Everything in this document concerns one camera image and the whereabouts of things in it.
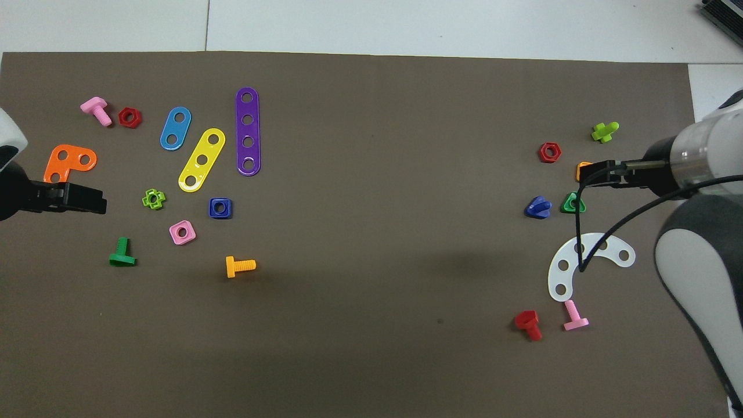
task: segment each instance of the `purple plastic strip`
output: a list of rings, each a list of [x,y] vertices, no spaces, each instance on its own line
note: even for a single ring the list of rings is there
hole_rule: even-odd
[[[258,92],[252,87],[243,87],[235,96],[235,132],[237,170],[243,176],[254,176],[261,169],[261,124]]]

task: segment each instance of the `blue square nut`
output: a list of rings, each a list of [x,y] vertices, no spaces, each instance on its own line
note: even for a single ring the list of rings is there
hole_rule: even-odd
[[[229,219],[232,217],[232,201],[226,197],[209,199],[209,216],[214,219]]]

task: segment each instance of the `hole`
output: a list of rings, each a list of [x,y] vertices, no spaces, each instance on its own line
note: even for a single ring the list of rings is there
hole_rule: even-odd
[[[250,158],[242,162],[242,168],[244,168],[245,171],[247,172],[253,171],[253,167],[255,166],[256,166],[256,163],[254,163],[253,160],[251,160]]]

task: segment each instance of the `white curved plate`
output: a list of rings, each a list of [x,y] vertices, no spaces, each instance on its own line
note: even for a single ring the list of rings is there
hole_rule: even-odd
[[[596,245],[596,242],[603,236],[600,232],[588,232],[581,234],[580,243],[583,244],[583,258],[588,255],[591,248]],[[575,245],[577,239],[573,237],[562,247],[557,250],[555,256],[552,258],[550,263],[550,271],[547,276],[547,284],[550,289],[550,296],[558,302],[565,302],[566,300],[573,297],[573,273],[578,267],[578,256],[575,253]],[[619,254],[622,251],[626,251],[629,256],[626,260],[619,258]],[[606,240],[606,249],[596,251],[594,257],[605,257],[613,261],[619,267],[630,267],[635,263],[635,250],[629,246],[628,243],[615,237],[614,235],[609,236]],[[568,268],[566,270],[560,270],[559,263],[566,261]],[[565,293],[557,293],[557,287],[563,285],[565,287]]]

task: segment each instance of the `blue plastic bolt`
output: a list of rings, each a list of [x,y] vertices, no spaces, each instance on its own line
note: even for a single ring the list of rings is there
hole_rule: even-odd
[[[548,218],[550,216],[550,208],[552,208],[552,202],[546,200],[544,196],[537,196],[524,209],[524,215],[534,219]]]

